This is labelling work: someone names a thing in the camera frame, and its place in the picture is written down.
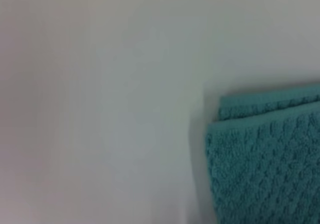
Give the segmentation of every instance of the white surface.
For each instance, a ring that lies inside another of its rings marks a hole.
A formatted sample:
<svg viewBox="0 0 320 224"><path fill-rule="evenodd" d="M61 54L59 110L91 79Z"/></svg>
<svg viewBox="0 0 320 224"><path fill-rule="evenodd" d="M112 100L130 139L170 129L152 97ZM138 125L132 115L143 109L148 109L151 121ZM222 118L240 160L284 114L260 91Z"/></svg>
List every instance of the white surface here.
<svg viewBox="0 0 320 224"><path fill-rule="evenodd" d="M319 80L319 5L1 0L1 223L212 223L217 100Z"/></svg>

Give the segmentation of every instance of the towel fold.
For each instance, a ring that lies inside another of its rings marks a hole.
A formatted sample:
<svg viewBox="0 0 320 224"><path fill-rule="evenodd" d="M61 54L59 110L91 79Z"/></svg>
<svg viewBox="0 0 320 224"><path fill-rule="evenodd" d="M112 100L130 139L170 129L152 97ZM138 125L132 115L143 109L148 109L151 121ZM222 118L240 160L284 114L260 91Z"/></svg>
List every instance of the towel fold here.
<svg viewBox="0 0 320 224"><path fill-rule="evenodd" d="M205 142L219 223L320 223L319 85L222 98Z"/></svg>

